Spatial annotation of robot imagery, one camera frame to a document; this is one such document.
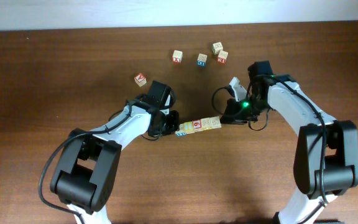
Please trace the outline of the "wooden block red side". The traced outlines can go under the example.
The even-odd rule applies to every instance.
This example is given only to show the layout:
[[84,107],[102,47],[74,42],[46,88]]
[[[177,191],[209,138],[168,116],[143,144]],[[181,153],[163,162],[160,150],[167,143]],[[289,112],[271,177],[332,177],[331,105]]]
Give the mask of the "wooden block red side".
[[177,136],[185,136],[186,135],[186,132],[184,131],[184,124],[179,125],[179,130],[175,131],[175,134]]

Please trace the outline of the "red I wooden block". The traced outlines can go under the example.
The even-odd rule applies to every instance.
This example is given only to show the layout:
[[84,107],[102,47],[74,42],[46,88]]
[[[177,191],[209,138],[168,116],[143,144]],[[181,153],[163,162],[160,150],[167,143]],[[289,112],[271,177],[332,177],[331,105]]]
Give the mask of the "red I wooden block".
[[221,122],[219,116],[210,117],[211,127],[213,129],[221,128]]

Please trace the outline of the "plain wooden block yellow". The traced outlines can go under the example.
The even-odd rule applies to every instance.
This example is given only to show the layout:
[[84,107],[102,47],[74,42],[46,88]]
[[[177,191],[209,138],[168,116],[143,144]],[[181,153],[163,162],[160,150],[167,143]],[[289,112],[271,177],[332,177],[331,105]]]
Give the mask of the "plain wooden block yellow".
[[185,122],[183,123],[183,130],[186,134],[193,134],[195,133],[195,129],[193,126],[193,122],[189,121],[189,122]]

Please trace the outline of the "yellow sided wooden block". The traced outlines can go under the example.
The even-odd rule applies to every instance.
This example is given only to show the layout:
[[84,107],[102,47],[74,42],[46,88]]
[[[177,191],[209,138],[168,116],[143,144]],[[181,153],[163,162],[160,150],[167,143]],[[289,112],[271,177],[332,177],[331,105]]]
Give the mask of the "yellow sided wooden block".
[[201,126],[203,128],[203,131],[212,129],[211,120],[210,118],[203,118],[201,119]]

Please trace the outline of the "red 9 wooden block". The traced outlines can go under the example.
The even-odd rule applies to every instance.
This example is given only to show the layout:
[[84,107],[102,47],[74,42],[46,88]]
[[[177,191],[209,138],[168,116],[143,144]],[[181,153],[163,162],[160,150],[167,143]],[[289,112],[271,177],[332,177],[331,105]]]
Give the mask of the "red 9 wooden block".
[[200,119],[196,119],[192,121],[194,132],[203,131],[202,121]]

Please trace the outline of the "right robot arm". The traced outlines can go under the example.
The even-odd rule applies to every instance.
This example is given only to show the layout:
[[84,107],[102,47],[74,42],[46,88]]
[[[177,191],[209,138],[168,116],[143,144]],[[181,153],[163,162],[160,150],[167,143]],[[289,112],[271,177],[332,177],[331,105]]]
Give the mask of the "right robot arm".
[[247,69],[249,85],[234,77],[224,87],[231,95],[222,124],[257,121],[262,112],[277,111],[298,136],[293,163],[296,189],[273,223],[316,223],[321,212],[358,185],[358,130],[350,120],[325,113],[289,74],[276,75],[269,61]]

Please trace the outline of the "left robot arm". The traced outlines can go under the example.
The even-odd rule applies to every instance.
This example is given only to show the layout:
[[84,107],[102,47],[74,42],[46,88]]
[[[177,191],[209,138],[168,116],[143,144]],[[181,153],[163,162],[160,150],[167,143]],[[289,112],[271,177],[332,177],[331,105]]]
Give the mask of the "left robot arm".
[[153,81],[148,93],[127,100],[103,126],[85,131],[74,129],[59,145],[47,164],[59,155],[50,191],[65,207],[49,207],[71,213],[77,223],[109,223],[106,202],[111,195],[122,150],[142,136],[157,141],[179,129],[173,89]]

